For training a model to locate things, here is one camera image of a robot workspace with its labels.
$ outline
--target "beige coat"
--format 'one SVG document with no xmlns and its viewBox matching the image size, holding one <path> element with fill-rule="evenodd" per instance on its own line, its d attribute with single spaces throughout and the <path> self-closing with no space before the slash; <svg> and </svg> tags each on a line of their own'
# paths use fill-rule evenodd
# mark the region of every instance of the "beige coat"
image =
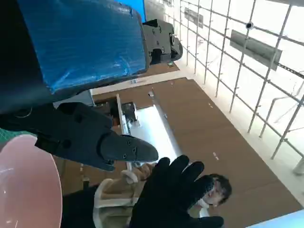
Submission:
<svg viewBox="0 0 304 228">
<path fill-rule="evenodd" d="M 124 228 L 131 217 L 132 208 L 137 202 L 154 165 L 144 164 L 132 171 L 122 171 L 120 179 L 106 179 L 95 193 L 94 223 L 96 228 Z M 208 205 L 201 199 L 189 210 L 192 217 L 200 217 L 202 208 Z"/>
</svg>

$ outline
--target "dark hair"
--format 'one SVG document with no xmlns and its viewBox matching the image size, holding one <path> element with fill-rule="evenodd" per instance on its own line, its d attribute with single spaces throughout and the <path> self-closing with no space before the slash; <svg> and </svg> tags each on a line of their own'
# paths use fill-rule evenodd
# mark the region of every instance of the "dark hair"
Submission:
<svg viewBox="0 0 304 228">
<path fill-rule="evenodd" d="M 225 203 L 232 194 L 231 184 L 230 184 L 229 180 L 222 175 L 213 173 L 213 174 L 210 174 L 209 176 L 212 177 L 213 179 L 216 179 L 220 183 L 221 188 L 224 191 L 224 198 L 218 203 L 219 205 L 221 205 L 221 204 Z"/>
</svg>

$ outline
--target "gloved hand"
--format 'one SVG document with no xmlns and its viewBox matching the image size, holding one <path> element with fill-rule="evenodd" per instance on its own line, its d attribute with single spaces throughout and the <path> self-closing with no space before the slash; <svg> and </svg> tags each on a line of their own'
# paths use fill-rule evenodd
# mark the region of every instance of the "gloved hand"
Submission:
<svg viewBox="0 0 304 228">
<path fill-rule="evenodd" d="M 222 217 L 192 218 L 187 213 L 213 187 L 213 179 L 209 176 L 196 180 L 204 170 L 203 163 L 194 162 L 187 167 L 188 163 L 185 155 L 178 157 L 171 165 L 169 158 L 162 158 L 158 162 L 133 208 L 130 228 L 223 226 Z"/>
</svg>

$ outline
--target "pink bowl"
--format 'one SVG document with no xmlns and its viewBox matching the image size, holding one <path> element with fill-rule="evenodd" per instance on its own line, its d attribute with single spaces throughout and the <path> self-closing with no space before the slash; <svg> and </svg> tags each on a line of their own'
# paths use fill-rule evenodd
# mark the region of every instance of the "pink bowl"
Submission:
<svg viewBox="0 0 304 228">
<path fill-rule="evenodd" d="M 0 228 L 58 228 L 62 214 L 59 174 L 36 137 L 0 146 Z"/>
</svg>

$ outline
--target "light fixture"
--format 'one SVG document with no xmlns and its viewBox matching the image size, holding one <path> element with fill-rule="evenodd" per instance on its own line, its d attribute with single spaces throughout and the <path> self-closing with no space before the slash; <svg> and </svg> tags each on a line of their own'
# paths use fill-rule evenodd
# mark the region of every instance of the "light fixture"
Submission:
<svg viewBox="0 0 304 228">
<path fill-rule="evenodd" d="M 231 31 L 231 37 L 230 37 L 230 45 L 234 47 L 235 49 L 239 51 L 243 51 L 243 46 L 245 43 L 246 35 L 232 30 Z M 256 61 L 259 63 L 269 67 L 271 59 L 273 57 L 273 54 L 275 52 L 275 48 L 262 43 L 261 41 L 258 41 L 256 39 L 253 39 L 251 37 L 248 38 L 246 49 L 244 50 L 244 54 L 248 55 L 252 58 L 254 58 Z M 277 50 L 276 55 L 275 55 L 275 61 L 274 64 L 272 65 L 271 69 L 276 71 L 277 69 L 277 64 L 280 60 L 282 51 Z"/>
<path fill-rule="evenodd" d="M 190 10 L 189 8 L 185 7 L 185 18 L 191 22 L 193 22 L 195 25 L 199 26 L 200 28 L 203 28 L 203 15 L 198 14 L 197 12 L 194 12 L 193 10 Z"/>
</svg>

